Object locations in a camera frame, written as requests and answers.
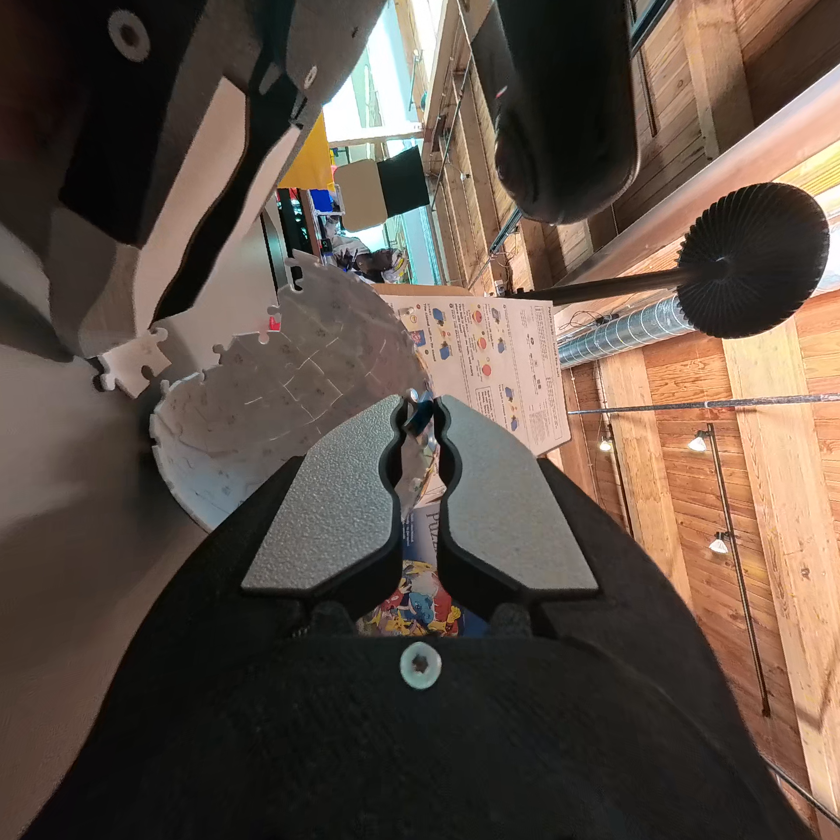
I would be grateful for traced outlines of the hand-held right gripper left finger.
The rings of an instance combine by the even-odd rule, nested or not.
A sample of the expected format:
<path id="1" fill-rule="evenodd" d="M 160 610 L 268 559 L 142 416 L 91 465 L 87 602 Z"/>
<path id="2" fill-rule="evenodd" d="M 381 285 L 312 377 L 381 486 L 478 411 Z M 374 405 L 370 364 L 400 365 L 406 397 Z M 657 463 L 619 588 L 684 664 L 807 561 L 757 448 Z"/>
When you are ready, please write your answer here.
<path id="1" fill-rule="evenodd" d="M 358 620 L 396 590 L 407 408 L 389 395 L 310 448 L 245 573 L 244 593 L 307 608 L 335 602 Z"/>

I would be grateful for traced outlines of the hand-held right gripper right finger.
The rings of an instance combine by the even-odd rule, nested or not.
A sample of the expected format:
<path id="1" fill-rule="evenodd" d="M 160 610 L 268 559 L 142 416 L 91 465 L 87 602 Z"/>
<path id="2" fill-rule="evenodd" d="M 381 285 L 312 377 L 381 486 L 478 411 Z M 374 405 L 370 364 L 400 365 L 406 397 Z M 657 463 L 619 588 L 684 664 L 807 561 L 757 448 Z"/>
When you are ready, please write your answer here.
<path id="1" fill-rule="evenodd" d="M 437 572 L 447 593 L 489 622 L 589 599 L 599 584 L 530 449 L 454 396 L 434 401 L 439 475 Z"/>

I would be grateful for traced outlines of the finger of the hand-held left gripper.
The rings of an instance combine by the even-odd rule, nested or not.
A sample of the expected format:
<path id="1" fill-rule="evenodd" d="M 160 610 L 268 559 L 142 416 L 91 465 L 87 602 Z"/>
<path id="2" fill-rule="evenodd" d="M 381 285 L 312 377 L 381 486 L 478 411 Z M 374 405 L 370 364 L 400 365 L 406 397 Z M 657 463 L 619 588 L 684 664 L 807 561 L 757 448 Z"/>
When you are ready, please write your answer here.
<path id="1" fill-rule="evenodd" d="M 246 94 L 222 78 L 144 245 L 120 243 L 63 206 L 53 211 L 49 316 L 73 354 L 104 354 L 150 326 L 200 223 L 243 157 L 246 107 Z"/>
<path id="2" fill-rule="evenodd" d="M 219 197 L 188 240 L 182 261 L 156 306 L 153 321 L 191 308 L 226 247 L 248 232 L 298 141 L 298 115 L 306 101 L 300 91 L 268 91 L 248 100 L 244 151 Z"/>

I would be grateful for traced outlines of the white-backed puzzle piece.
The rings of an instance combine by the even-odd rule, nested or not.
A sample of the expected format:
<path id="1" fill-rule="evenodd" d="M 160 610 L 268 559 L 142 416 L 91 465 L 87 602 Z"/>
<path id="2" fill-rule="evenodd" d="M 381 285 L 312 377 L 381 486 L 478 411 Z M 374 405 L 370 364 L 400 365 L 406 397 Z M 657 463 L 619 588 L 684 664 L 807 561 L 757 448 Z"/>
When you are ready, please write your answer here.
<path id="1" fill-rule="evenodd" d="M 138 338 L 99 355 L 97 359 L 102 367 L 98 377 L 100 389 L 104 392 L 120 390 L 128 398 L 136 400 L 155 377 L 172 365 L 161 350 L 161 344 L 167 339 L 167 329 L 154 327 Z"/>

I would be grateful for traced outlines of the colourful puzzle ball shell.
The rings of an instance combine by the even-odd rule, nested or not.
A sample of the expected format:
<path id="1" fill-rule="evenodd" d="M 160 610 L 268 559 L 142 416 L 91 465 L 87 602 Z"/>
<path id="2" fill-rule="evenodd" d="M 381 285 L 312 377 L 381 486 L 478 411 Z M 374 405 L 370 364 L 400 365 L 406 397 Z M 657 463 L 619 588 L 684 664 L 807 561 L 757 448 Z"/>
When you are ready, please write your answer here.
<path id="1" fill-rule="evenodd" d="M 280 328 L 234 336 L 215 365 L 163 386 L 150 416 L 163 482 L 206 533 L 343 422 L 387 396 L 433 389 L 372 284 L 298 250 L 286 265 L 300 277 L 269 310 Z"/>

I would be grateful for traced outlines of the blue puzzle box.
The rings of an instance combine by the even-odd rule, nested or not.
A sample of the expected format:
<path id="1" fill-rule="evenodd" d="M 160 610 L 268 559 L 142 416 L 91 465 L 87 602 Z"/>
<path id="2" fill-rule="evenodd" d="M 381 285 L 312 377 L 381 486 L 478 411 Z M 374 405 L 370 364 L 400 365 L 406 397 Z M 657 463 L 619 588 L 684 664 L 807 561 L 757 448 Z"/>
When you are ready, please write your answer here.
<path id="1" fill-rule="evenodd" d="M 483 637 L 487 623 L 446 591 L 438 576 L 438 501 L 402 524 L 402 572 L 395 591 L 356 624 L 362 636 Z"/>

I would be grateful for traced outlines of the yellow plastic bin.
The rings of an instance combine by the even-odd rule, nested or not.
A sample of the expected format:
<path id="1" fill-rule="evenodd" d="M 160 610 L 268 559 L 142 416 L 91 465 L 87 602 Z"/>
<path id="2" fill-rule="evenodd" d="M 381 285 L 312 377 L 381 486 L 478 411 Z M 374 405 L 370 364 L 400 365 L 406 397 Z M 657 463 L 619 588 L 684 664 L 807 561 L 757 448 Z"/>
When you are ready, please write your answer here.
<path id="1" fill-rule="evenodd" d="M 328 190 L 333 184 L 333 168 L 326 124 L 321 112 L 301 149 L 280 178 L 279 189 Z"/>

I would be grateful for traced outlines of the beige flat panel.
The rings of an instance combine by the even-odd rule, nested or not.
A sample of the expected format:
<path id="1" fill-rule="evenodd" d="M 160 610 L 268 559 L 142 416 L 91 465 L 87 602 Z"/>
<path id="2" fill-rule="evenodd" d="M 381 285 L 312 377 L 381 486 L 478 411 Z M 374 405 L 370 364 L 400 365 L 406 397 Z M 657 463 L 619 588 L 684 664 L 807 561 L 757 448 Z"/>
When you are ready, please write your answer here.
<path id="1" fill-rule="evenodd" d="M 340 193 L 343 226 L 351 233 L 383 225 L 388 216 L 377 162 L 363 159 L 338 166 L 333 182 Z"/>

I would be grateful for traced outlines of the black flat panel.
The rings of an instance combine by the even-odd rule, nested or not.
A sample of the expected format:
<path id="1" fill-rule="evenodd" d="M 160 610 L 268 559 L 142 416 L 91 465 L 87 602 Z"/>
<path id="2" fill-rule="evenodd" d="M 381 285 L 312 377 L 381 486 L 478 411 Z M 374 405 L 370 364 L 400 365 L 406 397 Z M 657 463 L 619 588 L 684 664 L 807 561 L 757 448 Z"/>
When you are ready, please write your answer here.
<path id="1" fill-rule="evenodd" d="M 376 163 L 386 217 L 412 212 L 430 203 L 421 151 L 416 146 Z"/>

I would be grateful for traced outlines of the white instruction sheet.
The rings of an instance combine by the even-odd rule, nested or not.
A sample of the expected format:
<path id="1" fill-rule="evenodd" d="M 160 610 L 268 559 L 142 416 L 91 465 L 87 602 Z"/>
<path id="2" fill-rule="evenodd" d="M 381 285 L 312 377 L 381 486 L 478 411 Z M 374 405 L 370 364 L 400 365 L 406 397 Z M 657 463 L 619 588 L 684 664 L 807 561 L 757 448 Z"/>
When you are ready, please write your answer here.
<path id="1" fill-rule="evenodd" d="M 571 440 L 552 305 L 499 297 L 383 297 L 432 393 L 504 426 L 536 456 Z"/>

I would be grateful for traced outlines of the wooden sheet board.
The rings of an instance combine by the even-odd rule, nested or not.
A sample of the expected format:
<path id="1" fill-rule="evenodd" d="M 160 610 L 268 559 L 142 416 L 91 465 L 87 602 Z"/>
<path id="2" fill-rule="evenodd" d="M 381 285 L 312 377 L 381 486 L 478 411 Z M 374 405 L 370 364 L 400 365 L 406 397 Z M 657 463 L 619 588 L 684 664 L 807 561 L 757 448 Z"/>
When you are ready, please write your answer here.
<path id="1" fill-rule="evenodd" d="M 468 289 L 459 286 L 436 286 L 436 285 L 415 285 L 406 283 L 374 283 L 370 284 L 369 288 L 379 294 L 381 297 L 400 297 L 400 298 L 431 298 L 431 297 L 467 297 L 472 298 L 474 295 Z"/>

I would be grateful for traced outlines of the thin metal rod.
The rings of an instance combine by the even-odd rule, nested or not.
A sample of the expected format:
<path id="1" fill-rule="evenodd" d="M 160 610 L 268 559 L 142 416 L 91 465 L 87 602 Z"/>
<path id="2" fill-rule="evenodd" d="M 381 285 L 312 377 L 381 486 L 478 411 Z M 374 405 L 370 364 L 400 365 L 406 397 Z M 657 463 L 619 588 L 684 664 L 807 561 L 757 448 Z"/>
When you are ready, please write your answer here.
<path id="1" fill-rule="evenodd" d="M 685 412 L 693 410 L 729 410 L 738 408 L 757 408 L 766 406 L 796 406 L 826 403 L 839 403 L 839 392 L 762 396 L 746 398 L 730 398 L 719 401 L 676 402 L 642 406 L 618 406 L 574 409 L 567 411 L 568 417 L 582 417 L 589 415 L 617 415 L 656 412 Z"/>

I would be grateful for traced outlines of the black ribbed disc on pole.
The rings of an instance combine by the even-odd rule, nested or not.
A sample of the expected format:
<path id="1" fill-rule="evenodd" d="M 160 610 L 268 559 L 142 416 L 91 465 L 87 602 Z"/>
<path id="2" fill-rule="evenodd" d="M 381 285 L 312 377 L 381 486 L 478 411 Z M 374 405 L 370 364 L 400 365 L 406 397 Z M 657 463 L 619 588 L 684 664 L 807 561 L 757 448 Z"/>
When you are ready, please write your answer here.
<path id="1" fill-rule="evenodd" d="M 798 186 L 744 186 L 712 204 L 684 236 L 676 268 L 520 290 L 517 301 L 554 306 L 672 289 L 689 326 L 722 340 L 761 334 L 794 315 L 819 285 L 830 227 Z"/>

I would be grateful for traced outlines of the black metal beam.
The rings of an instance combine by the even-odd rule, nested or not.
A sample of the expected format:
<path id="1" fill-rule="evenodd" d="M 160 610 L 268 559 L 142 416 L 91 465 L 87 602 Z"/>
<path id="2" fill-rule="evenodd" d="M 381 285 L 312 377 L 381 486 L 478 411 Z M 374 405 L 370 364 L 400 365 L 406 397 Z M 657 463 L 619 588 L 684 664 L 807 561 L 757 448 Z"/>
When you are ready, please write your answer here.
<path id="1" fill-rule="evenodd" d="M 839 67 L 709 163 L 574 269 L 559 289 L 617 277 L 683 235 L 709 205 L 753 183 L 770 182 L 839 137 Z"/>

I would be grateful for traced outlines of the silver ventilation duct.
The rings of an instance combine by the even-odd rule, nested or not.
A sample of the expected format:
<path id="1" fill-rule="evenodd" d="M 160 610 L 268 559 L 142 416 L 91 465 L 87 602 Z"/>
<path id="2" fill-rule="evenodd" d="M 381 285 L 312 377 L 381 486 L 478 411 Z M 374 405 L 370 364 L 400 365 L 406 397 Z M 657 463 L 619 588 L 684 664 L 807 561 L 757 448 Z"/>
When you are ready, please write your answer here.
<path id="1" fill-rule="evenodd" d="M 609 316 L 558 339 L 562 370 L 694 332 L 677 297 L 664 298 L 620 316 Z"/>

